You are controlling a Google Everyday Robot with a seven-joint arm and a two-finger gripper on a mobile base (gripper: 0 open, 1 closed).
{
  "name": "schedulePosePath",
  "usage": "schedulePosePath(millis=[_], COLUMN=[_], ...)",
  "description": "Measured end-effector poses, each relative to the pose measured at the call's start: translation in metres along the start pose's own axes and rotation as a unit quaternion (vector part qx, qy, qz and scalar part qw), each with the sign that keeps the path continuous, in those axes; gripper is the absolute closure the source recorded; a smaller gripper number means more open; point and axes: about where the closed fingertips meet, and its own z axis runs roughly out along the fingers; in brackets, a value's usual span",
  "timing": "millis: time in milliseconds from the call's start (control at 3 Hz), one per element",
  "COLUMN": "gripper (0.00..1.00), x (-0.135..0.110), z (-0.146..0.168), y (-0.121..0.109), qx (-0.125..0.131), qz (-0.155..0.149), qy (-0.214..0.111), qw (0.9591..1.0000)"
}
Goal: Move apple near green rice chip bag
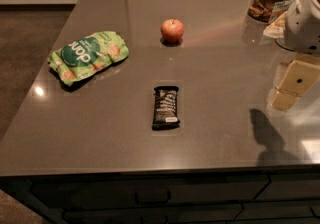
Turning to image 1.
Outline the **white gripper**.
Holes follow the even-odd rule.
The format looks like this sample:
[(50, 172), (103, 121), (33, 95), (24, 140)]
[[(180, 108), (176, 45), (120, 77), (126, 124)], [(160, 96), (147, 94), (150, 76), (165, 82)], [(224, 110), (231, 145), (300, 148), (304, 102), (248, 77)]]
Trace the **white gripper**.
[[(286, 15), (284, 41), (294, 51), (320, 53), (320, 0), (294, 0)], [(276, 72), (271, 106), (290, 109), (319, 79), (319, 57), (301, 55), (282, 63)]]

